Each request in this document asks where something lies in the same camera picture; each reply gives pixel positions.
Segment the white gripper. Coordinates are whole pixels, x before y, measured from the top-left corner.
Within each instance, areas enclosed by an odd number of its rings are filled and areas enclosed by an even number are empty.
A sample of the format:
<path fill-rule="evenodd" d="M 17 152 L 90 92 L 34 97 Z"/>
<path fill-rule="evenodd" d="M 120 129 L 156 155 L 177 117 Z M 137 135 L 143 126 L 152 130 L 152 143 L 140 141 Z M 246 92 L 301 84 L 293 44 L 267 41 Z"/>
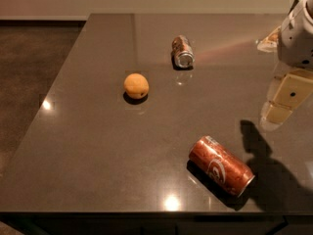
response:
<path fill-rule="evenodd" d="M 263 38 L 257 49 L 272 53 L 277 46 L 282 63 L 302 69 L 276 75 L 272 80 L 260 118 L 260 126 L 266 131 L 279 128 L 313 93 L 312 0 L 294 0 L 281 27 Z"/>

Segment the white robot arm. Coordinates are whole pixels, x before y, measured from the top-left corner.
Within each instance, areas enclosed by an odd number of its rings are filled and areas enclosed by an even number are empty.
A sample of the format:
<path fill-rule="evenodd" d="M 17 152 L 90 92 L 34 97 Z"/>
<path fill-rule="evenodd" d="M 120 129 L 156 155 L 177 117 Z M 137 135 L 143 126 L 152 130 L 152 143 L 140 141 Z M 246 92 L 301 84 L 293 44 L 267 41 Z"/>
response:
<path fill-rule="evenodd" d="M 282 24 L 257 49 L 278 56 L 260 114 L 261 127 L 272 131 L 313 93 L 313 0 L 294 0 Z"/>

